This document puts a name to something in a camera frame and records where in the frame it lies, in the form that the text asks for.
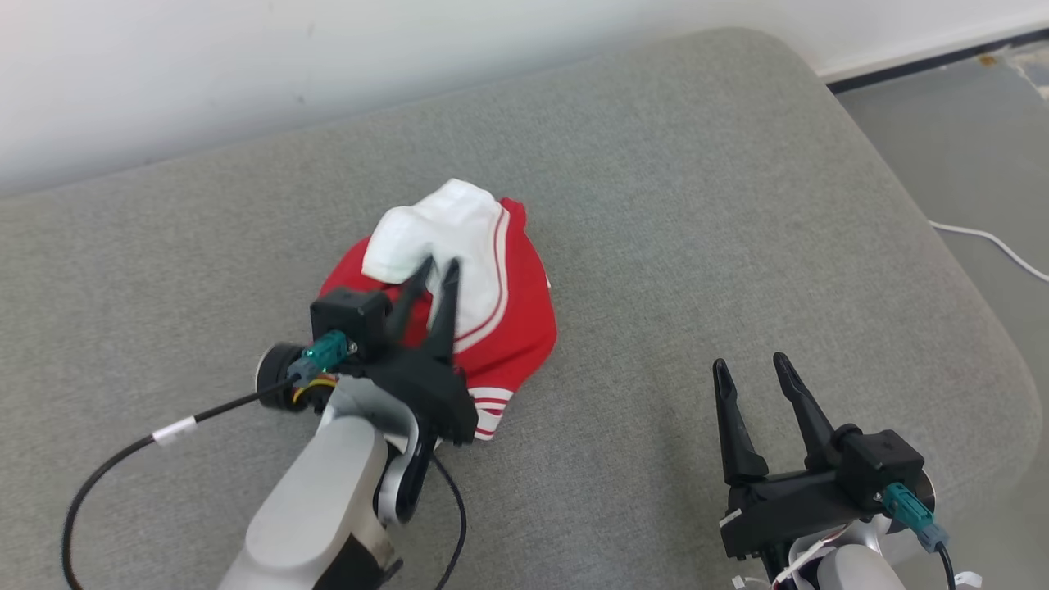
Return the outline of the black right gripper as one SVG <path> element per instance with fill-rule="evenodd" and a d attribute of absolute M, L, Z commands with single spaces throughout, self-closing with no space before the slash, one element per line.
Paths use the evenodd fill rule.
<path fill-rule="evenodd" d="M 834 429 L 784 352 L 773 355 L 784 398 L 794 410 L 807 470 L 769 477 L 738 410 L 738 389 L 724 359 L 713 362 L 713 384 L 724 482 L 729 486 L 726 522 L 720 541 L 729 559 L 788 563 L 791 546 L 813 533 L 870 517 L 870 475 L 834 468 L 829 447 Z"/>

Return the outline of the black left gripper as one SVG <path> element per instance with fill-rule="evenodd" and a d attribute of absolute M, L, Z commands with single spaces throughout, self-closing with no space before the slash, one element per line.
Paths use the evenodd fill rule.
<path fill-rule="evenodd" d="M 462 374 L 445 363 L 453 362 L 456 355 L 461 259 L 451 259 L 443 273 L 427 335 L 428 313 L 416 310 L 420 300 L 425 302 L 433 269 L 434 258 L 425 257 L 398 288 L 385 328 L 390 343 L 420 345 L 426 339 L 426 352 L 389 347 L 383 355 L 363 362 L 362 373 L 423 418 L 436 436 L 453 444 L 471 444 L 477 426 L 475 401 Z"/>

